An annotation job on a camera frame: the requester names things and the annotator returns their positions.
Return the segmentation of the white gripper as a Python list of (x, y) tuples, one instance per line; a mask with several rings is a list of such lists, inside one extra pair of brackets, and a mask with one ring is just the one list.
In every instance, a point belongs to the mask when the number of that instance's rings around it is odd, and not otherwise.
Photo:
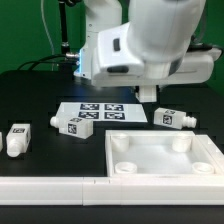
[(136, 98), (141, 103), (156, 102), (157, 101), (157, 89), (155, 86), (139, 86), (136, 89)]

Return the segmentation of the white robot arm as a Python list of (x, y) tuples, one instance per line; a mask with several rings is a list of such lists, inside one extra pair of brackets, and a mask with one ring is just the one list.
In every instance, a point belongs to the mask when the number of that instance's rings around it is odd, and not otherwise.
[(137, 86), (141, 102), (157, 100), (156, 87), (207, 81), (213, 50), (189, 50), (206, 0), (130, 0), (121, 22), (118, 0), (84, 0), (86, 41), (74, 72), (98, 87)]

